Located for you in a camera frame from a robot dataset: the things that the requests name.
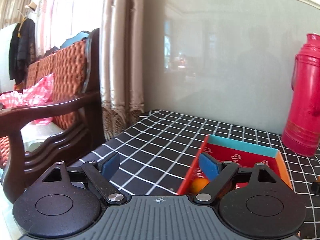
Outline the colourful cardboard box tray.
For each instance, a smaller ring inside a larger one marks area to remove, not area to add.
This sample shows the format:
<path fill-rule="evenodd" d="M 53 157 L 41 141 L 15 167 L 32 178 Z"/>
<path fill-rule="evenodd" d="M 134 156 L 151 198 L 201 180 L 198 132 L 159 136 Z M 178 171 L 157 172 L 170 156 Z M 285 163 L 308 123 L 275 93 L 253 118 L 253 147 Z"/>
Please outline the colourful cardboard box tray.
<path fill-rule="evenodd" d="M 290 176 L 279 150 L 248 142 L 207 135 L 201 144 L 184 181 L 178 188 L 178 195 L 189 194 L 190 186 L 195 178 L 206 178 L 199 168 L 199 155 L 206 152 L 216 160 L 232 161 L 240 167 L 253 167 L 255 163 L 263 163 L 275 172 L 290 188 L 293 188 Z"/>

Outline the pink checkered plastic bag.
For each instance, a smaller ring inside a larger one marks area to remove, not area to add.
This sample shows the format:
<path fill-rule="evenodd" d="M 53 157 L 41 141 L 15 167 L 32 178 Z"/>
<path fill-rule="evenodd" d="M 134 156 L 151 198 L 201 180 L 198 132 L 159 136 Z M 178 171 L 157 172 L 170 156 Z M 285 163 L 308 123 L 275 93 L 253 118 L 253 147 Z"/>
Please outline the pink checkered plastic bag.
<path fill-rule="evenodd" d="M 18 106 L 38 106 L 52 102 L 54 90 L 54 73 L 39 80 L 34 86 L 24 89 L 23 92 L 13 91 L 1 95 L 1 103 L 7 108 Z"/>

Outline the red thermos flask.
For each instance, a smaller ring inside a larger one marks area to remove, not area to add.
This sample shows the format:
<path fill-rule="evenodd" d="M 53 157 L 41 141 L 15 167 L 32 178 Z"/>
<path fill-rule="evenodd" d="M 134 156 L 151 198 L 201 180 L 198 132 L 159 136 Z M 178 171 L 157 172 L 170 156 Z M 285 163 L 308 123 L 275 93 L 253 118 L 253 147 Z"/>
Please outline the red thermos flask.
<path fill-rule="evenodd" d="M 293 98 L 281 139 L 296 154 L 311 157 L 319 145 L 319 35 L 306 37 L 295 55 Z"/>

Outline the small orange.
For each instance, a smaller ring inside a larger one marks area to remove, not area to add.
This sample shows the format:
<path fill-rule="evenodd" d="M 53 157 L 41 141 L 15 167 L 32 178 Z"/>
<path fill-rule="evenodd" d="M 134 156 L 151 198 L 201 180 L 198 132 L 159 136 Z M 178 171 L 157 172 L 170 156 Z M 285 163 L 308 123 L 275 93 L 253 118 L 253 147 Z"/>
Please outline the small orange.
<path fill-rule="evenodd" d="M 190 191 L 192 194 L 200 192 L 207 184 L 209 180 L 206 178 L 195 178 L 190 186 Z"/>

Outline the black jacket on stand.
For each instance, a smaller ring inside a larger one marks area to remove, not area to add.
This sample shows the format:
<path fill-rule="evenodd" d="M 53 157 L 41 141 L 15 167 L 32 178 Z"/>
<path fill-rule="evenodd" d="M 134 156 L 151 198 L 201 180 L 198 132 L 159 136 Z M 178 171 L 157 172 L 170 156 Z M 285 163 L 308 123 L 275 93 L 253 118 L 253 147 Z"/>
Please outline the black jacket on stand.
<path fill-rule="evenodd" d="M 24 18 L 12 32 L 9 48 L 9 77 L 19 85 L 25 80 L 27 69 L 35 62 L 35 23 Z"/>

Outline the dark wooden sofa chair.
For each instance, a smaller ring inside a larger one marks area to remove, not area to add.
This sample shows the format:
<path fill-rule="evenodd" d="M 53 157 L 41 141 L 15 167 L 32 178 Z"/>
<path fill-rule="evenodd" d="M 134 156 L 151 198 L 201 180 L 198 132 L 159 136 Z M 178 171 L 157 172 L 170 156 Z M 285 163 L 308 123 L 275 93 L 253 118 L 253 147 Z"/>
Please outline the dark wooden sofa chair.
<path fill-rule="evenodd" d="M 105 140 L 99 83 L 99 30 L 31 66 L 31 75 L 53 74 L 48 102 L 1 110 L 1 137 L 9 142 L 1 184 L 11 203 L 53 163 L 70 165 Z M 36 150 L 27 151 L 21 129 L 28 123 L 52 118 L 61 132 L 49 136 Z"/>

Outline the beige curtain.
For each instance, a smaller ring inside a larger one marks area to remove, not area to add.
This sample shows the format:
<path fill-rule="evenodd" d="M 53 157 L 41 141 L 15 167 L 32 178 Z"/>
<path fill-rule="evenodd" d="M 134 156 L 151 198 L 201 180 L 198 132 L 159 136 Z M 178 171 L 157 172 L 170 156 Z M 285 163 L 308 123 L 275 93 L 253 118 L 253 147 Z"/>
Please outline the beige curtain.
<path fill-rule="evenodd" d="M 99 34 L 100 97 L 106 140 L 144 111 L 144 0 L 104 0 Z"/>

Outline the black white grid tablecloth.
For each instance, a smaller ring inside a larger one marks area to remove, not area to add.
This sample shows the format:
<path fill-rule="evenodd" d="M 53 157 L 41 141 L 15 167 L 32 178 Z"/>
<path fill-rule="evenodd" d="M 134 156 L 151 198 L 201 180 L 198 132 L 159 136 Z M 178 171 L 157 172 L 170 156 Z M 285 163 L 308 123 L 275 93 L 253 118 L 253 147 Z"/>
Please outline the black white grid tablecloth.
<path fill-rule="evenodd" d="M 319 153 L 298 155 L 277 133 L 157 109 L 143 113 L 136 124 L 81 157 L 75 166 L 112 153 L 119 154 L 120 167 L 111 183 L 127 197 L 199 191 L 208 181 L 199 167 L 205 154 L 240 167 L 261 162 L 305 203 L 301 238 L 319 239 Z"/>

